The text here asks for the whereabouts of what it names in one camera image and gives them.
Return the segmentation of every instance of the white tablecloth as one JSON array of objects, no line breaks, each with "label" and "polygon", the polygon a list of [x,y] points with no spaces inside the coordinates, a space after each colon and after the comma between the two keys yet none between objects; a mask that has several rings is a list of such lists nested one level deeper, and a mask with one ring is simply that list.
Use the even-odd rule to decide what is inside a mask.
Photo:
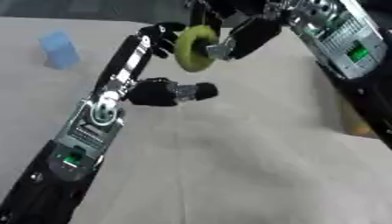
[{"label": "white tablecloth", "polygon": [[[142,24],[0,18],[0,195],[64,124],[122,40]],[[45,67],[38,38],[62,30],[82,62]],[[144,77],[212,81],[220,96],[127,105],[127,123],[73,223],[390,224],[392,152],[339,129],[333,89],[289,31],[199,74],[154,59]]]}]

